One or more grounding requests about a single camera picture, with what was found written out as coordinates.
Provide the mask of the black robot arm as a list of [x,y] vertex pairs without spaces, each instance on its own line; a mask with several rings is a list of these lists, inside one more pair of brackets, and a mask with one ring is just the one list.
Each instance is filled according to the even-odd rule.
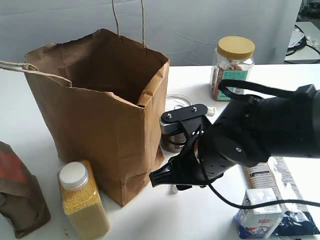
[[203,104],[160,117],[163,134],[183,134],[185,141],[179,154],[149,174],[153,187],[205,186],[235,165],[254,167],[270,157],[319,158],[320,92],[314,85],[289,91],[225,79],[218,88],[230,102],[215,122]]

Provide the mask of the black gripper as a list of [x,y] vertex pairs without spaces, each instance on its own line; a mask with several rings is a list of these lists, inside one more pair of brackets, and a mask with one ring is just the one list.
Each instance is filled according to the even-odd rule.
[[175,185],[178,190],[188,190],[212,183],[234,165],[252,165],[251,143],[243,136],[239,123],[220,116],[201,135],[192,136],[172,163],[149,174],[151,186]]

